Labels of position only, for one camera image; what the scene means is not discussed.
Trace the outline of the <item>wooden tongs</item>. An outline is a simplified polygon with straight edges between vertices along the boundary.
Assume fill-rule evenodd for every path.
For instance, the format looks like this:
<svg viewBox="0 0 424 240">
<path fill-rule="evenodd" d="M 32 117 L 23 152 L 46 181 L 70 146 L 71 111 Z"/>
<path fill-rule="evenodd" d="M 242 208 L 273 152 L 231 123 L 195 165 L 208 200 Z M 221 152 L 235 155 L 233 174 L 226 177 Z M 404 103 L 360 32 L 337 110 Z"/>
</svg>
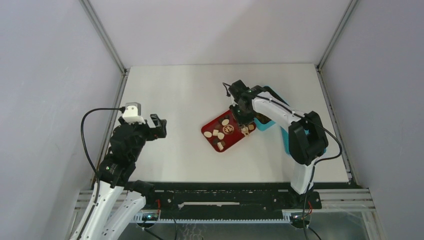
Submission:
<svg viewBox="0 0 424 240">
<path fill-rule="evenodd" d="M 240 129 L 240 131 L 241 131 L 241 133 L 246 137 L 246 136 L 248 136 L 249 134 L 250 134 L 250 130 L 249 130 L 249 128 L 247 127 L 247 126 L 243 126 L 241 129 Z"/>
</svg>

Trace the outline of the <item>teal chocolate box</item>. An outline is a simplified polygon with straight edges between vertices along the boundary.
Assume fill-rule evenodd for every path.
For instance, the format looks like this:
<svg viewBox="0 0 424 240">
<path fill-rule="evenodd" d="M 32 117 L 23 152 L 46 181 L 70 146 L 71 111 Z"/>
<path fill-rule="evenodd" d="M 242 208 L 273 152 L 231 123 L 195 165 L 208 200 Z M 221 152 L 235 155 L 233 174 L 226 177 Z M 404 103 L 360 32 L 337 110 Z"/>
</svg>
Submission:
<svg viewBox="0 0 424 240">
<path fill-rule="evenodd" d="M 269 87 L 268 85 L 263 86 L 263 88 L 269 92 L 274 98 L 278 99 L 280 102 L 288 105 L 288 103 L 278 94 L 276 93 L 271 87 Z M 263 115 L 259 115 L 257 114 L 255 119 L 254 119 L 254 123 L 256 124 L 256 128 L 259 131 L 265 131 L 268 128 L 270 128 L 272 125 L 275 124 L 274 121 L 270 120 L 269 118 L 263 116 Z"/>
</svg>

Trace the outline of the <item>red chocolate tray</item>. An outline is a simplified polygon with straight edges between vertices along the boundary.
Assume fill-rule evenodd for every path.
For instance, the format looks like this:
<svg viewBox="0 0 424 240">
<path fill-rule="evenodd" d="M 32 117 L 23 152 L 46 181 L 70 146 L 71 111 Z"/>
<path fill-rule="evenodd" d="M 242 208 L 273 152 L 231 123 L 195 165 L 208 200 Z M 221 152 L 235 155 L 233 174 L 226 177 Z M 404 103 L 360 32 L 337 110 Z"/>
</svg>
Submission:
<svg viewBox="0 0 424 240">
<path fill-rule="evenodd" d="M 247 127 L 249 128 L 249 135 L 257 129 L 254 122 Z M 216 152 L 223 153 L 247 137 L 241 133 L 241 128 L 231 110 L 227 110 L 205 124 L 200 131 Z"/>
</svg>

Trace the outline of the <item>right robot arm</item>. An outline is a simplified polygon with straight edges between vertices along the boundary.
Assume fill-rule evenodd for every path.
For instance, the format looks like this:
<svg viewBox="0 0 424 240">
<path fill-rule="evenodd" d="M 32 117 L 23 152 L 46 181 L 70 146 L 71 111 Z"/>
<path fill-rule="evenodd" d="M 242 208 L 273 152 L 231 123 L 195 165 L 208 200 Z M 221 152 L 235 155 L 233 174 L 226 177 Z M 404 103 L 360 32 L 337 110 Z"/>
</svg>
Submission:
<svg viewBox="0 0 424 240">
<path fill-rule="evenodd" d="M 313 186 L 313 164 L 329 145 L 319 114 L 296 112 L 269 86 L 249 88 L 242 80 L 225 86 L 226 95 L 232 101 L 229 109 L 240 128 L 258 120 L 274 122 L 287 133 L 288 152 L 295 162 L 289 203 L 302 208 L 308 203 L 307 192 Z"/>
</svg>

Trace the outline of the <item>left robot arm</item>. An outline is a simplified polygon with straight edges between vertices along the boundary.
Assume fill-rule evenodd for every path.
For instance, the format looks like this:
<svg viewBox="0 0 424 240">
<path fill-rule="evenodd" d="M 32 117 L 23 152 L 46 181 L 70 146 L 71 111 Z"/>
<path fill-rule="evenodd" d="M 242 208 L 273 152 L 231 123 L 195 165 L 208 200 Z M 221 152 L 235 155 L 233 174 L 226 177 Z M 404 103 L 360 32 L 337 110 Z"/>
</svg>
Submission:
<svg viewBox="0 0 424 240">
<path fill-rule="evenodd" d="M 109 148 L 101 162 L 87 209 L 72 240 L 117 240 L 142 208 L 149 209 L 157 196 L 151 183 L 129 182 L 146 142 L 167 136 L 167 120 L 157 114 L 149 127 L 141 116 L 121 116 L 109 139 Z"/>
</svg>

